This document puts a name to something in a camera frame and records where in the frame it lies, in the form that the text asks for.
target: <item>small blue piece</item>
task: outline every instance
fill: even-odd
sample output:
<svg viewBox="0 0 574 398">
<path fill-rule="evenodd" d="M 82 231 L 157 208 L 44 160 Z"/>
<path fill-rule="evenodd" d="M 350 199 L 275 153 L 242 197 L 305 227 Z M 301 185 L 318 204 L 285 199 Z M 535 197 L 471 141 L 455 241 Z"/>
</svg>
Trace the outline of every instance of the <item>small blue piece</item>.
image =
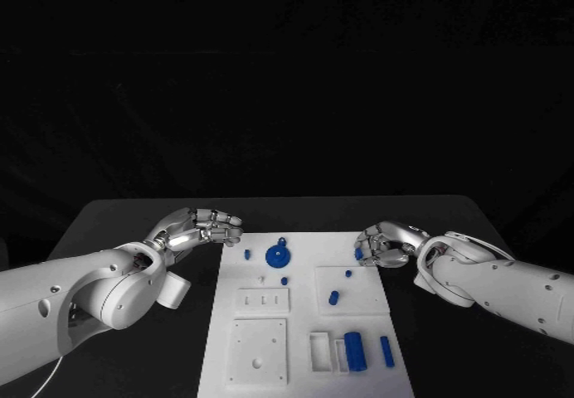
<svg viewBox="0 0 574 398">
<path fill-rule="evenodd" d="M 338 301 L 338 292 L 336 290 L 331 291 L 331 297 L 328 298 L 328 304 L 337 305 Z"/>
<path fill-rule="evenodd" d="M 380 337 L 382 355 L 385 356 L 386 367 L 395 367 L 395 360 L 392 359 L 390 346 L 388 344 L 388 337 Z"/>
<path fill-rule="evenodd" d="M 364 351 L 362 350 L 360 333 L 344 333 L 344 351 L 349 371 L 364 371 L 367 362 L 364 360 Z"/>
<path fill-rule="evenodd" d="M 266 249 L 265 260 L 272 268 L 282 268 L 289 263 L 289 250 L 284 238 L 278 239 L 274 246 Z"/>
</svg>

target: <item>dark gray table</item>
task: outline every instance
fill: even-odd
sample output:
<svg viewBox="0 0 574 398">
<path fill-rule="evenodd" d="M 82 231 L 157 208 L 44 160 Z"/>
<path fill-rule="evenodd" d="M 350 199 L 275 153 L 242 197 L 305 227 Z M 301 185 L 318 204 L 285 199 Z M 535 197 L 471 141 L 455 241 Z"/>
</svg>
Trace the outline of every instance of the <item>dark gray table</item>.
<svg viewBox="0 0 574 398">
<path fill-rule="evenodd" d="M 137 199 L 86 205 L 50 260 L 141 240 L 163 216 L 186 206 L 238 215 L 245 232 L 360 231 L 396 220 L 431 235 L 462 232 L 507 250 L 461 196 Z M 92 337 L 63 358 L 41 396 L 196 396 L 219 261 L 220 245 L 188 254 L 173 267 L 191 281 L 178 310 L 154 304 L 128 329 Z M 379 269 L 416 398 L 574 396 L 574 346 L 478 307 L 448 304 L 412 284 L 415 272 L 413 261 L 400 269 Z M 1 386 L 0 396 L 30 396 L 51 367 Z"/>
</svg>

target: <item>white robotic arm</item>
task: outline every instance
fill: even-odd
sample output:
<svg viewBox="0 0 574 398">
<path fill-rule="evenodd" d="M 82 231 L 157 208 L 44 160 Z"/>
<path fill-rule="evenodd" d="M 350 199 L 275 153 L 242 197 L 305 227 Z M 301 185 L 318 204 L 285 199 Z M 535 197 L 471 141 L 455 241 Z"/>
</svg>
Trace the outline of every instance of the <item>white robotic arm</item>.
<svg viewBox="0 0 574 398">
<path fill-rule="evenodd" d="M 390 242 L 402 245 L 400 249 L 390 249 Z M 416 228 L 389 221 L 360 233 L 354 249 L 364 266 L 395 268 L 413 255 L 416 286 L 461 307 L 478 303 L 494 315 L 574 344 L 572 275 L 516 261 L 470 236 L 447 232 L 431 238 Z"/>
<path fill-rule="evenodd" d="M 239 225 L 226 213 L 184 208 L 142 242 L 0 273 L 0 385 L 96 333 L 126 328 L 155 301 L 177 308 L 190 283 L 165 268 L 196 245 L 238 243 Z"/>
</svg>

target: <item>black backdrop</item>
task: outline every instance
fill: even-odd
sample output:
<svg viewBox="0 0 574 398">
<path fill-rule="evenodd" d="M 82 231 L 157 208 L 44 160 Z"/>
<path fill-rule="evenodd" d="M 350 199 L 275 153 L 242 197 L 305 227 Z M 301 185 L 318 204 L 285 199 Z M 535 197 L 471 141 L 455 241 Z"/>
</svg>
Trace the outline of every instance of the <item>black backdrop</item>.
<svg viewBox="0 0 574 398">
<path fill-rule="evenodd" d="M 561 2 L 17 7 L 0 60 L 14 264 L 43 260 L 99 198 L 451 193 L 523 260 L 568 270 Z"/>
</svg>

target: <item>cable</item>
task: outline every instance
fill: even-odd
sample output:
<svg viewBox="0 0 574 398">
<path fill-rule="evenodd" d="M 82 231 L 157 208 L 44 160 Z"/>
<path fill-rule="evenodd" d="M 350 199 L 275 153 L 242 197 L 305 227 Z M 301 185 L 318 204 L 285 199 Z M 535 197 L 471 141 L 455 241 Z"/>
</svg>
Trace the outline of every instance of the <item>cable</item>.
<svg viewBox="0 0 574 398">
<path fill-rule="evenodd" d="M 54 373 L 56 370 L 57 370 L 57 366 L 59 366 L 59 363 L 62 362 L 62 358 L 63 358 L 63 357 L 59 357 L 56 366 L 54 366 L 54 368 L 53 368 L 53 370 L 51 370 L 51 375 L 47 377 L 46 381 L 44 381 L 44 384 L 41 385 L 41 387 L 40 387 L 38 390 L 36 391 L 36 394 L 31 396 L 31 398 L 36 398 L 36 395 L 40 393 L 40 391 L 41 391 L 43 388 L 46 387 L 46 384 L 47 384 L 49 380 L 51 379 L 53 373 Z"/>
</svg>

